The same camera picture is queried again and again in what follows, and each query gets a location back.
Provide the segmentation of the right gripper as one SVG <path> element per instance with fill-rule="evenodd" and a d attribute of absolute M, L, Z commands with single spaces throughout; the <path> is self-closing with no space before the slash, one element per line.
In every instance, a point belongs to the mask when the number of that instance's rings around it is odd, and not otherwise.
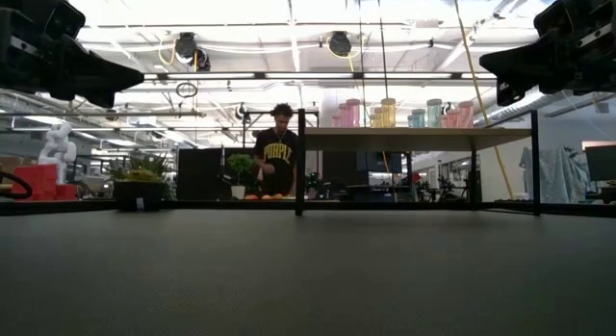
<path fill-rule="evenodd" d="M 616 18 L 592 20 L 580 30 L 568 19 L 557 18 L 547 31 L 555 52 L 550 81 L 548 36 L 479 58 L 479 64 L 497 78 L 499 106 L 510 106 L 534 91 L 616 93 Z"/>

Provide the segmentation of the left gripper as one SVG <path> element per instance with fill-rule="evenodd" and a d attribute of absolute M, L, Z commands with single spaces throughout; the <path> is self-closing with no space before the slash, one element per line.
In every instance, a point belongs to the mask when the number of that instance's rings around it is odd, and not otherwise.
<path fill-rule="evenodd" d="M 144 81 L 132 67 L 108 61 L 63 35 L 0 38 L 0 88 L 52 96 L 76 95 L 102 108 L 112 108 L 116 94 Z"/>

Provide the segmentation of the wooden shelf black legs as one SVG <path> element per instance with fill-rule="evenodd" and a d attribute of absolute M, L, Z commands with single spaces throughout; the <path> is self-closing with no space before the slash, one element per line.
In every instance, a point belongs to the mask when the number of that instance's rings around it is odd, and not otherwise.
<path fill-rule="evenodd" d="M 504 209 L 529 211 L 534 215 L 542 212 L 540 192 L 540 158 L 538 113 L 527 110 L 515 117 L 530 116 L 528 129 L 506 129 L 504 120 L 484 128 L 308 128 L 305 126 L 306 111 L 301 109 L 298 117 L 298 149 L 296 156 L 295 213 L 300 216 L 306 210 L 332 211 L 416 211 L 452 210 L 478 211 Z M 477 199 L 476 158 L 479 150 L 495 148 L 499 145 L 522 139 L 531 139 L 532 162 L 532 200 L 529 202 L 483 202 Z M 308 151 L 390 151 L 410 154 L 415 151 L 448 151 L 471 153 L 471 186 L 467 202 L 325 202 L 306 201 L 305 192 L 305 154 Z"/>

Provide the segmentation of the light blue cloth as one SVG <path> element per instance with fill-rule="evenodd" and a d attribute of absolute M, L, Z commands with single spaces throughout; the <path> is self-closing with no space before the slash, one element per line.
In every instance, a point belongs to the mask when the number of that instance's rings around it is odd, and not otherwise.
<path fill-rule="evenodd" d="M 586 155 L 567 146 L 539 151 L 542 203 L 579 203 L 590 187 Z"/>

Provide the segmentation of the red boxes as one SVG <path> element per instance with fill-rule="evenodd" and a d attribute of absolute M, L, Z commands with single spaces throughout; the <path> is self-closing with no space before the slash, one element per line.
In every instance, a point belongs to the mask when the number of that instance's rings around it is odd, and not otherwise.
<path fill-rule="evenodd" d="M 56 165 L 18 167 L 14 169 L 14 175 L 27 182 L 33 190 L 32 195 L 25 200 L 67 201 L 77 199 L 75 185 L 57 182 Z"/>

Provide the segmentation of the potted succulent plant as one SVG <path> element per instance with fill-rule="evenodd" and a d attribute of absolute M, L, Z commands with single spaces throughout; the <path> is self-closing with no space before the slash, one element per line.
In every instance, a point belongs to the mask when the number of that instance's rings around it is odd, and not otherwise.
<path fill-rule="evenodd" d="M 163 202 L 172 198 L 169 172 L 166 153 L 135 153 L 122 164 L 112 163 L 109 175 L 117 209 L 123 212 L 159 211 Z"/>

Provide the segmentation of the dark monitor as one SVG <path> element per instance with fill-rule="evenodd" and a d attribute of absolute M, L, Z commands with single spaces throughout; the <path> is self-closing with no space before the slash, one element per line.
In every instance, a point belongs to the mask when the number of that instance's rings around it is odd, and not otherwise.
<path fill-rule="evenodd" d="M 616 180 L 616 145 L 586 147 L 585 154 L 591 181 Z"/>

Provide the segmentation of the black cabinet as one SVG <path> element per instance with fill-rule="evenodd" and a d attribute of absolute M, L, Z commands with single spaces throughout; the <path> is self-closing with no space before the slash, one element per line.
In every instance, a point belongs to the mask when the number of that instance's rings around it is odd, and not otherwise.
<path fill-rule="evenodd" d="M 228 166 L 233 154 L 252 156 L 252 148 L 180 149 L 177 189 L 179 200 L 230 200 L 237 174 Z"/>

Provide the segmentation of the small tree white pot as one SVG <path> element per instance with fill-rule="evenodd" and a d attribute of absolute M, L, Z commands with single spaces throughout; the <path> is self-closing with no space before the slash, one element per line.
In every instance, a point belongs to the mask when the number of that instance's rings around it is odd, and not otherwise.
<path fill-rule="evenodd" d="M 243 200 L 246 189 L 253 180 L 254 160 L 249 154 L 235 153 L 227 159 L 226 165 L 233 177 L 231 195 L 235 199 Z"/>

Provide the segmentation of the person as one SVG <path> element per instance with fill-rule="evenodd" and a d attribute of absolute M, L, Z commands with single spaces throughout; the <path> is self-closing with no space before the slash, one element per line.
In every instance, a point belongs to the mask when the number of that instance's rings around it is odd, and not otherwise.
<path fill-rule="evenodd" d="M 271 114 L 274 126 L 261 131 L 255 143 L 255 160 L 261 172 L 264 194 L 294 195 L 298 136 L 288 128 L 293 109 L 277 104 Z"/>

